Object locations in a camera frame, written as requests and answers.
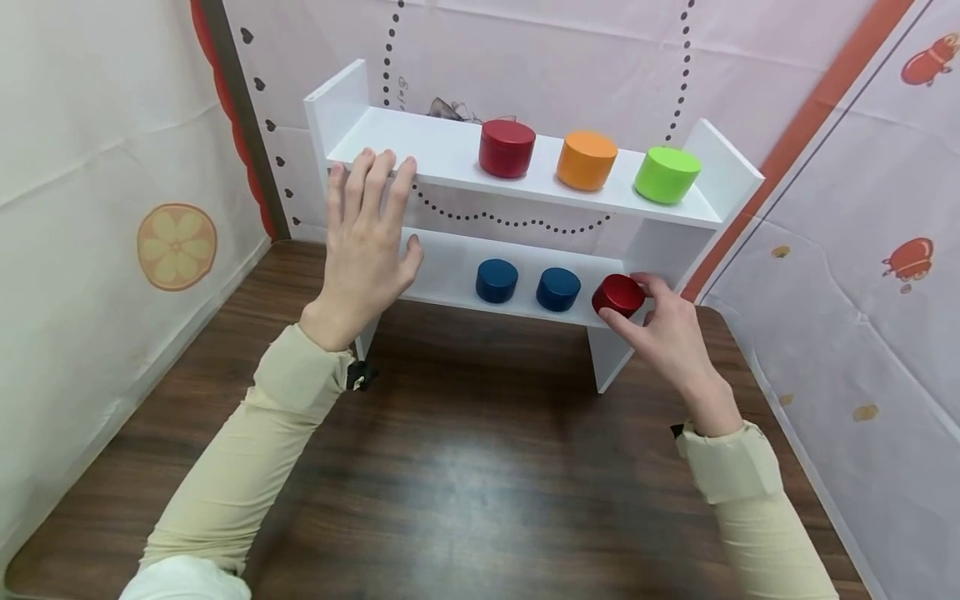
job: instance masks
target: beige sleeve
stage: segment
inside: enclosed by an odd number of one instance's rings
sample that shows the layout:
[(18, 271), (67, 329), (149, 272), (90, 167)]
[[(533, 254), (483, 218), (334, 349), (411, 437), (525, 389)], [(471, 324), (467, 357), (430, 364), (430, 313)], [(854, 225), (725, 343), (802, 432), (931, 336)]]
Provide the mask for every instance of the beige sleeve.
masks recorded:
[(777, 456), (759, 427), (746, 422), (729, 436), (703, 438), (688, 423), (677, 446), (717, 515), (720, 537), (744, 597), (838, 597), (783, 492)]
[(173, 556), (243, 571), (247, 552), (303, 447), (347, 384), (349, 352), (325, 352), (297, 325), (260, 359), (247, 397), (174, 493), (142, 571)]

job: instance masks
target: cylinder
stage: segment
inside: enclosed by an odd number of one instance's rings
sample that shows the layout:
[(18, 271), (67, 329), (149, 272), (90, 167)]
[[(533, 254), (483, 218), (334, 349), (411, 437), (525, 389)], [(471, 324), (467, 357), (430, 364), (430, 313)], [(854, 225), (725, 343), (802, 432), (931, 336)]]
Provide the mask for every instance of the cylinder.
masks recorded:
[(557, 179), (582, 192), (595, 192), (604, 186), (613, 162), (616, 144), (597, 132), (571, 132), (557, 161)]
[(686, 196), (700, 170), (700, 159), (691, 153), (657, 146), (643, 158), (634, 190), (655, 203), (676, 204)]
[(480, 167), (495, 177), (515, 180), (527, 173), (537, 134), (517, 123), (494, 119), (480, 130)]
[(567, 269), (552, 267), (540, 275), (537, 302), (543, 308), (562, 313), (573, 306), (580, 293), (580, 279)]
[(516, 267), (506, 260), (485, 260), (477, 267), (477, 296), (491, 304), (502, 304), (514, 296), (518, 278)]
[(615, 273), (604, 277), (602, 283), (593, 293), (593, 310), (600, 313), (601, 308), (612, 308), (626, 318), (633, 316), (647, 295), (643, 288), (631, 278)]

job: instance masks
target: finger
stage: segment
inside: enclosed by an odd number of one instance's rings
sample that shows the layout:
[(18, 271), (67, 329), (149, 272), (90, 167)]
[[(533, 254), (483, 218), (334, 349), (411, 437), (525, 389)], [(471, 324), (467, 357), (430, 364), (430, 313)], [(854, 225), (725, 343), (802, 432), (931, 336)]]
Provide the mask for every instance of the finger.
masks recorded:
[(403, 275), (404, 282), (403, 289), (413, 284), (421, 264), (423, 264), (423, 246), (420, 245), (420, 239), (414, 233), (407, 240), (407, 254), (400, 263), (400, 273)]
[(380, 202), (383, 200), (383, 188), (387, 178), (394, 170), (396, 155), (393, 150), (385, 150), (373, 161), (373, 167), (367, 174), (363, 189), (363, 205), (360, 207), (360, 219), (369, 223), (380, 220)]
[(407, 199), (410, 198), (410, 186), (413, 185), (417, 174), (417, 161), (406, 157), (396, 170), (396, 179), (390, 186), (390, 196), (387, 198), (387, 209), (383, 213), (384, 225), (397, 231), (403, 227), (403, 212), (407, 209)]
[(675, 296), (673, 290), (666, 284), (666, 281), (655, 275), (650, 275), (649, 273), (630, 273), (630, 277), (647, 288), (647, 291), (650, 292), (650, 295), (653, 296), (656, 301)]
[(376, 154), (370, 148), (357, 155), (353, 160), (353, 168), (347, 178), (344, 192), (344, 225), (351, 226), (360, 216), (360, 205), (363, 203), (363, 188), (367, 181), (367, 173), (373, 166)]
[(334, 162), (326, 180), (326, 231), (336, 235), (344, 222), (344, 165)]
[(601, 308), (599, 315), (614, 333), (634, 349), (639, 349), (646, 342), (647, 332), (612, 308)]

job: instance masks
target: orange cylinder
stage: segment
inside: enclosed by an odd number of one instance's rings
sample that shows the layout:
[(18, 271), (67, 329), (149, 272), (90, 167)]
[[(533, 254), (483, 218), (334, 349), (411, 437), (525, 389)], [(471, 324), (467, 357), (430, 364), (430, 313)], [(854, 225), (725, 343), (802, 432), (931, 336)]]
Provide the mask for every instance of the orange cylinder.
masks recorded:
[(557, 179), (573, 189), (595, 192), (607, 182), (616, 144), (597, 132), (571, 132), (557, 161)]

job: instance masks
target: lower shelf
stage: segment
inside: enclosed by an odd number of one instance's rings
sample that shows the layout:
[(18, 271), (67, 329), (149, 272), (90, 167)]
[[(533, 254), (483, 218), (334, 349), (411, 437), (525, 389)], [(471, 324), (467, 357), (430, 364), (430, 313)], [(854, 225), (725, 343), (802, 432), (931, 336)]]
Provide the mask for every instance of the lower shelf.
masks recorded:
[[(425, 258), (417, 281), (402, 296), (405, 300), (606, 327), (593, 312), (590, 297), (605, 276), (623, 273), (620, 260), (415, 228), (403, 229), (402, 248), (406, 248), (407, 238), (413, 233), (420, 238)], [(477, 267), (488, 258), (508, 260), (519, 271), (514, 297), (503, 304), (480, 300), (475, 292)], [(540, 274), (550, 267), (563, 267), (580, 278), (580, 294), (568, 311), (551, 312), (537, 303)]]

